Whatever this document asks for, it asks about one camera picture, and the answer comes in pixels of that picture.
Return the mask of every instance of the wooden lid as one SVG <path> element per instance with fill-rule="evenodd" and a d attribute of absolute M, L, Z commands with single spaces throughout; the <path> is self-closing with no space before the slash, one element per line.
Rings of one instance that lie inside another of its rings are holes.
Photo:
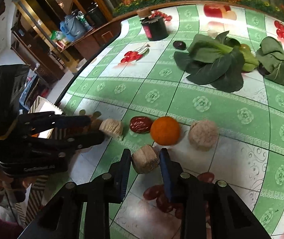
<path fill-rule="evenodd" d="M 141 19 L 144 19 L 146 17 L 151 16 L 152 11 L 149 7 L 146 7 L 146 8 L 142 8 L 142 9 L 137 10 L 137 14 Z"/>

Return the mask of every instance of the orange object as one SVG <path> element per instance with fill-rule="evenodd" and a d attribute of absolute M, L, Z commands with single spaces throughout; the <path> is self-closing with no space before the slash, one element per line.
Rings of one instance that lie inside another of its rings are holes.
<path fill-rule="evenodd" d="M 160 117 L 151 126 L 151 137 L 161 146 L 170 146 L 180 138 L 180 125 L 171 117 Z"/>

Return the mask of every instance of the blue kettle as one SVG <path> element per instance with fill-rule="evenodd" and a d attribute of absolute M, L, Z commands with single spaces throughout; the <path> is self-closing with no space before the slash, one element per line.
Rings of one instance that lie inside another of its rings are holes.
<path fill-rule="evenodd" d="M 64 19 L 64 22 L 60 22 L 60 29 L 68 41 L 76 41 L 86 33 L 85 28 L 73 15 L 67 15 Z"/>

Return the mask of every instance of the metal screw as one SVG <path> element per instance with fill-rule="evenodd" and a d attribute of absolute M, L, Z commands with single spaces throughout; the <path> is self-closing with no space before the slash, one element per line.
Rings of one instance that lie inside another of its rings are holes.
<path fill-rule="evenodd" d="M 58 157 L 65 157 L 65 152 L 61 152 L 58 154 Z"/>
<path fill-rule="evenodd" d="M 65 187 L 66 187 L 68 190 L 70 190 L 70 189 L 73 189 L 73 188 L 75 187 L 75 184 L 74 184 L 74 182 L 68 182 L 68 183 L 65 185 Z"/>
<path fill-rule="evenodd" d="M 103 180 L 109 180 L 111 178 L 112 178 L 111 173 L 106 172 L 106 173 L 102 174 L 102 179 Z"/>
<path fill-rule="evenodd" d="M 180 176 L 183 178 L 183 179 L 188 179 L 190 177 L 189 173 L 188 172 L 182 172 L 180 174 Z"/>
<path fill-rule="evenodd" d="M 227 186 L 227 183 L 226 183 L 226 181 L 219 180 L 219 181 L 217 182 L 217 185 L 224 188 L 224 187 Z"/>

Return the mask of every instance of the pink label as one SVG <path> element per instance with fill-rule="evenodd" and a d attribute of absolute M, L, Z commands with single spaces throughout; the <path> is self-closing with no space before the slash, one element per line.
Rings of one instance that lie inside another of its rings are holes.
<path fill-rule="evenodd" d="M 145 34 L 148 38 L 152 38 L 151 31 L 149 30 L 149 26 L 143 26 Z"/>

